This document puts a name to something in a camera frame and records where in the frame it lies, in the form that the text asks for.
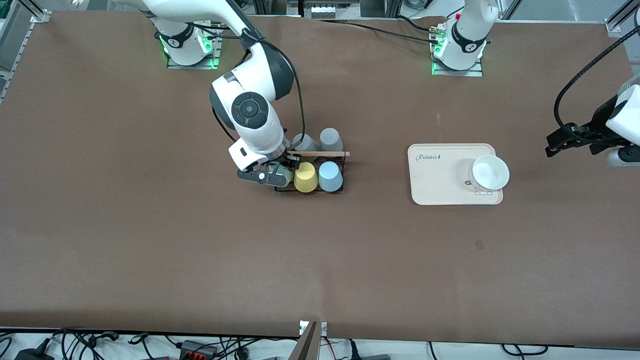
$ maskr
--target yellow cup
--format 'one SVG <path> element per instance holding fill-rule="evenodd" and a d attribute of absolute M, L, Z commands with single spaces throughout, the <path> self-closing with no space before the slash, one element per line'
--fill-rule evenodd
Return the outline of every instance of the yellow cup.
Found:
<path fill-rule="evenodd" d="M 311 163 L 300 163 L 296 170 L 293 184 L 299 192 L 310 193 L 318 186 L 318 175 L 316 168 Z"/>

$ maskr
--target table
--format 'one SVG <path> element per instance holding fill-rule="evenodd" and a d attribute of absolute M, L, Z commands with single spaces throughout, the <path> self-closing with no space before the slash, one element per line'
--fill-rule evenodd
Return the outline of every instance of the table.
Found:
<path fill-rule="evenodd" d="M 3 325 L 294 336 L 318 319 L 336 338 L 640 346 L 637 171 L 544 152 L 557 92 L 613 41 L 604 26 L 496 24 L 484 77 L 452 78 L 424 44 L 254 20 L 296 65 L 308 134 L 336 127 L 351 151 L 346 191 L 236 178 L 208 96 L 237 44 L 217 71 L 167 70 L 140 14 L 54 13 L 0 107 Z M 630 76 L 617 49 L 565 121 Z M 274 103 L 292 135 L 297 101 Z M 432 142 L 494 146 L 504 201 L 415 205 L 406 151 Z"/>

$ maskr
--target white tray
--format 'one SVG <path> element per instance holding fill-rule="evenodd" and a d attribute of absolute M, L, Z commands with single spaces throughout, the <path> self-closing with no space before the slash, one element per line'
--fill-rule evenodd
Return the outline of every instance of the white tray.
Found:
<path fill-rule="evenodd" d="M 497 205 L 502 190 L 482 192 L 469 180 L 476 158 L 495 155 L 487 143 L 416 143 L 409 147 L 411 196 L 418 205 Z"/>

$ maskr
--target wooden stick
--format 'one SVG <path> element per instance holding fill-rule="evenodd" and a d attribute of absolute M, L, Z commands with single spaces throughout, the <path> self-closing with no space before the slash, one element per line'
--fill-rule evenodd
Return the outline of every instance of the wooden stick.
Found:
<path fill-rule="evenodd" d="M 289 154 L 300 156 L 326 156 L 331 158 L 351 156 L 349 151 L 289 151 Z"/>

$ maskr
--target light blue cup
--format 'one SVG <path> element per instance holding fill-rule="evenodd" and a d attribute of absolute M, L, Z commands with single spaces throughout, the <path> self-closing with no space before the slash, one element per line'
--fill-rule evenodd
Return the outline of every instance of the light blue cup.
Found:
<path fill-rule="evenodd" d="M 327 161 L 320 165 L 318 170 L 318 183 L 326 192 L 337 191 L 342 186 L 342 174 L 338 164 Z"/>

